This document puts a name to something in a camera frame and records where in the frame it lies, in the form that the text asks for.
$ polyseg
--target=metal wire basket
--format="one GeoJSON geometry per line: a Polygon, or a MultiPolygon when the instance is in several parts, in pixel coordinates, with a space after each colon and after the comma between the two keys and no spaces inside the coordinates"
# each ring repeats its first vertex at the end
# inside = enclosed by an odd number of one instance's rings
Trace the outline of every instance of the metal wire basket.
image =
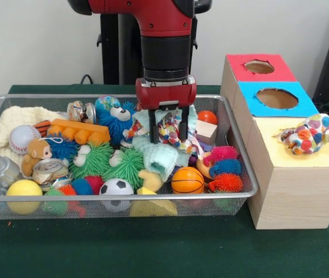
{"type": "MultiPolygon", "coordinates": [[[[70,102],[81,100],[94,102],[97,95],[67,94],[22,94],[0,96],[0,115],[11,107],[45,107],[51,111],[65,112],[70,102]]],[[[120,101],[136,104],[135,95],[116,95],[120,101]]],[[[98,196],[2,196],[0,197],[0,220],[7,219],[44,219],[44,218],[100,218],[132,216],[191,216],[191,215],[235,215],[248,197],[258,190],[258,183],[251,167],[248,154],[234,119],[231,107],[226,99],[214,95],[197,96],[194,103],[197,111],[213,111],[218,118],[216,145],[227,145],[227,138],[234,138],[239,150],[242,165],[241,178],[243,190],[240,193],[203,193],[171,194],[170,182],[166,183],[158,195],[98,195],[98,196]],[[9,209],[8,204],[27,210],[38,207],[33,213],[20,215],[9,209]],[[120,210],[113,213],[105,209],[111,204],[120,210]],[[50,212],[47,207],[63,208],[58,213],[50,212]]]]}

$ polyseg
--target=wooden box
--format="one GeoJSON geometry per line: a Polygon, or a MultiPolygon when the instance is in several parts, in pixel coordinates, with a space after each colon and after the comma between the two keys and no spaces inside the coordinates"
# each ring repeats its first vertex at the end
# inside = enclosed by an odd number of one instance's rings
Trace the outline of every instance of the wooden box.
{"type": "Polygon", "coordinates": [[[228,55],[221,95],[232,104],[259,182],[259,192],[248,200],[255,227],[327,228],[329,143],[318,153],[297,156],[274,137],[281,129],[295,127],[318,113],[282,58],[228,55]],[[272,68],[251,72],[249,61],[268,63],[272,68]]]}

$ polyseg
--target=black cable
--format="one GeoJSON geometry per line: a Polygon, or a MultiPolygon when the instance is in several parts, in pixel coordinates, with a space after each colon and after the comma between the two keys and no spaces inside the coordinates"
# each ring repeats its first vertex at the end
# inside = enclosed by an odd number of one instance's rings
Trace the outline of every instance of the black cable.
{"type": "Polygon", "coordinates": [[[94,83],[93,80],[92,80],[92,78],[91,78],[91,76],[88,75],[88,74],[85,74],[85,75],[83,76],[83,78],[81,79],[80,84],[83,84],[83,83],[84,83],[86,77],[89,78],[90,84],[93,84],[93,83],[94,83]]]}

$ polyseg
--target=green tablecloth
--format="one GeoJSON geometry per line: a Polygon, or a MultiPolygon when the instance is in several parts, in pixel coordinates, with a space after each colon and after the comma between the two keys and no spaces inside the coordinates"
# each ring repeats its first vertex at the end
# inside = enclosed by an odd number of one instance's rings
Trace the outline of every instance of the green tablecloth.
{"type": "MultiPolygon", "coordinates": [[[[218,93],[218,86],[200,86],[218,93]]],[[[11,93],[133,93],[13,86],[11,93]]],[[[329,228],[257,231],[235,217],[0,221],[0,277],[329,277],[329,228]]]]}

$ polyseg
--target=orange egg carton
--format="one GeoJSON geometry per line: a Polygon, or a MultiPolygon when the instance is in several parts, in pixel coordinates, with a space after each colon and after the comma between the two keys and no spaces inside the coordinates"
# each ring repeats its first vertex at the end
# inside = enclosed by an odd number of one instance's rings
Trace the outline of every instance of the orange egg carton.
{"type": "Polygon", "coordinates": [[[51,136],[59,136],[61,134],[67,140],[75,140],[79,145],[86,145],[87,142],[93,145],[100,145],[109,142],[111,139],[106,126],[61,119],[55,119],[47,133],[51,136]]]}

